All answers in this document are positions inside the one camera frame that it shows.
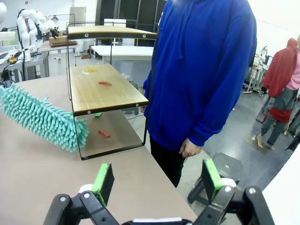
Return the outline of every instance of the red clip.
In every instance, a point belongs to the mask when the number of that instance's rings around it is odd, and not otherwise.
[[[112,85],[111,83],[109,83],[109,82],[106,82],[106,81],[100,81],[99,83],[100,83],[100,84],[106,84],[106,85],[110,85],[110,86]]]
[[[103,135],[105,137],[110,137],[111,136],[111,135],[109,135],[109,134],[107,134],[105,132],[102,132],[101,130],[98,131],[98,134]]]

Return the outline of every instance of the two-tier shelf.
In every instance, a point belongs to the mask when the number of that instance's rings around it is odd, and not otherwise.
[[[118,26],[67,27],[68,40],[85,38],[140,38],[157,39],[156,33]],[[90,134],[86,145],[80,149],[82,160],[143,146],[146,141],[146,119],[143,141],[129,124],[121,109],[146,106],[150,101],[132,86],[112,65],[70,67],[68,65],[68,88],[74,117],[87,118]],[[152,81],[155,65],[152,65]],[[105,81],[112,85],[101,85]],[[97,118],[95,113],[102,113]],[[111,136],[99,135],[98,130]]]

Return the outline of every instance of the blue hoodie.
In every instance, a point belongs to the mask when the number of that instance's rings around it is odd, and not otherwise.
[[[247,0],[168,0],[160,22],[148,131],[170,150],[221,131],[255,53]],[[144,83],[149,98],[151,71]]]

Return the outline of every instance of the red jacket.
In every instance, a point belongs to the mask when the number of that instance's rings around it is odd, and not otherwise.
[[[269,89],[269,95],[273,98],[279,96],[291,80],[297,63],[297,41],[291,38],[288,46],[277,52],[270,64],[262,85]]]

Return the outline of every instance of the hand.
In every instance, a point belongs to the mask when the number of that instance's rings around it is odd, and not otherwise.
[[[141,106],[140,110],[141,110],[141,113],[144,113],[145,112],[145,106]]]
[[[188,158],[195,156],[202,151],[202,147],[195,145],[188,138],[182,143],[179,154],[182,154],[182,157]]]

